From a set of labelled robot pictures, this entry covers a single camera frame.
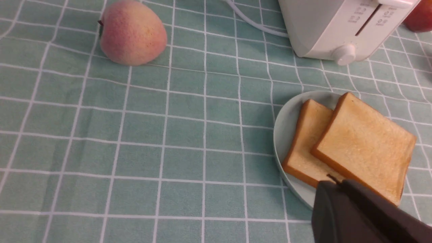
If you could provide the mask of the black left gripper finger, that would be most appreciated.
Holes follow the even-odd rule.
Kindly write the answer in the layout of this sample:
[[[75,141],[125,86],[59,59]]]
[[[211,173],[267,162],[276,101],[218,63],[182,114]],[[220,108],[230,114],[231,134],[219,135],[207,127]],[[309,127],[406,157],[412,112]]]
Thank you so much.
[[[430,243],[432,228],[355,180],[320,181],[312,211],[315,243]]]

